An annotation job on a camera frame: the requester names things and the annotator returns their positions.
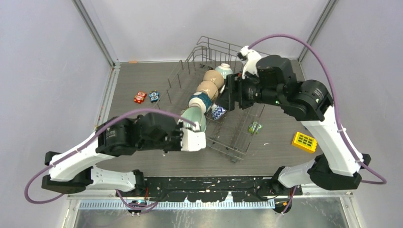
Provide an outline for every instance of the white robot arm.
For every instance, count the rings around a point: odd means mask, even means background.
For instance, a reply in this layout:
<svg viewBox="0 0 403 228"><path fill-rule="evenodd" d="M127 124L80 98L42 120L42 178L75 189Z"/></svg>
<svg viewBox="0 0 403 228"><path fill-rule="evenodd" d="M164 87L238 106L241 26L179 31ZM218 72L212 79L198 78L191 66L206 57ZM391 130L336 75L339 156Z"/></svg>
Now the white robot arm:
<svg viewBox="0 0 403 228"><path fill-rule="evenodd" d="M312 133L323 151L323 155L307 163L280 167L272 179L273 189L282 192L308 183L327 190L356 189L361 181L359 162L368 165L371 158L353 147L359 158L356 161L347 148L327 88L316 80L297 81L287 58L262 57L248 46L240 50L238 57L244 68L241 73L227 76L225 90L216 104L229 111L235 109L235 101L242 109L254 103L280 106Z"/></svg>
<svg viewBox="0 0 403 228"><path fill-rule="evenodd" d="M85 189L124 192L143 189L144 176L139 170L116 172L98 168L96 164L120 155L132 155L135 151L199 151L206 147L206 136L200 131L198 123L192 129L187 129L182 122L176 123L172 117L148 113L115 123L86 148L57 162L88 142L95 133L65 153L46 154L45 164L52 168L43 177L42 188L64 194L78 193Z"/></svg>

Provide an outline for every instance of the blue and white cup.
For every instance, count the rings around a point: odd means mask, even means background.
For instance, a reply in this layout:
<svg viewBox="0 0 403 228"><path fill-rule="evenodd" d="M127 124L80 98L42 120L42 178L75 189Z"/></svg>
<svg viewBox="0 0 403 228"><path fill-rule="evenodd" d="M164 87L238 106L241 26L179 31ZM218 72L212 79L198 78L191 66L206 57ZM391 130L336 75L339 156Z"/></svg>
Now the blue and white cup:
<svg viewBox="0 0 403 228"><path fill-rule="evenodd" d="M189 99L189 107L198 106L203 113L206 113L211 108L211 99L203 92L194 93Z"/></svg>
<svg viewBox="0 0 403 228"><path fill-rule="evenodd" d="M213 104L211 106L211 116L214 120L219 120L227 110L219 105Z"/></svg>

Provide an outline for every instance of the wire dish rack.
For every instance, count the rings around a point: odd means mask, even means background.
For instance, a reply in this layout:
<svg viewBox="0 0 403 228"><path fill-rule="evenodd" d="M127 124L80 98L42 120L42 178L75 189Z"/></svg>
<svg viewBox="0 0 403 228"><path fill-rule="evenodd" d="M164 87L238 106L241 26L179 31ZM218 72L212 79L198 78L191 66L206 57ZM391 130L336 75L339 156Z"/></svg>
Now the wire dish rack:
<svg viewBox="0 0 403 228"><path fill-rule="evenodd" d="M181 114L188 107L189 98L202 82L204 73L221 63L230 65L233 72L240 72L243 64L237 61L236 54L242 47L217 39L202 36L185 61L179 61L168 77L168 87L160 91L160 99L154 107ZM211 112L206 114L207 146L229 156L236 163L245 158L254 134L249 125L259 123L264 110L263 104L227 112L221 119L214 120Z"/></svg>

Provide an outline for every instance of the yellow object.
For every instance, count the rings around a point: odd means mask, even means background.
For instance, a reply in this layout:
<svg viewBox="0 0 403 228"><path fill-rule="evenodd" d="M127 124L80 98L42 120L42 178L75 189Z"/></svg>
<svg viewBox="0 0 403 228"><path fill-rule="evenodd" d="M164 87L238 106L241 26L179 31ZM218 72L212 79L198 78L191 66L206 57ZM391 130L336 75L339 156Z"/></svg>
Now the yellow object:
<svg viewBox="0 0 403 228"><path fill-rule="evenodd" d="M307 136L301 132L297 132L294 135L291 145L300 148L308 153L314 153L316 151L317 141L311 136Z"/></svg>

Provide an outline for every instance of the white enclosure panel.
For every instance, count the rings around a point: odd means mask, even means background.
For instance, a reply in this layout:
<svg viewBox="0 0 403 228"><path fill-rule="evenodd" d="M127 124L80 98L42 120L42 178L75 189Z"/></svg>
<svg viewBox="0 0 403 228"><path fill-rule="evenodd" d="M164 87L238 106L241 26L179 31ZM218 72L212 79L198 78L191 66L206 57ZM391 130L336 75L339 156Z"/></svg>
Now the white enclosure panel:
<svg viewBox="0 0 403 228"><path fill-rule="evenodd" d="M273 33L307 39L327 0L84 0L121 62L185 59L200 36L245 46ZM277 38L258 45L297 58L302 47Z"/></svg>
<svg viewBox="0 0 403 228"><path fill-rule="evenodd" d="M368 228L402 227L403 221L402 9L401 0L339 1L313 45L333 76L352 142L388 179L382 186L362 183L356 191ZM303 68L306 78L326 80L311 54Z"/></svg>
<svg viewBox="0 0 403 228"><path fill-rule="evenodd" d="M24 187L94 129L110 66L70 0L2 1L0 63L1 227L58 228L65 198L33 205ZM40 180L32 198L56 196Z"/></svg>

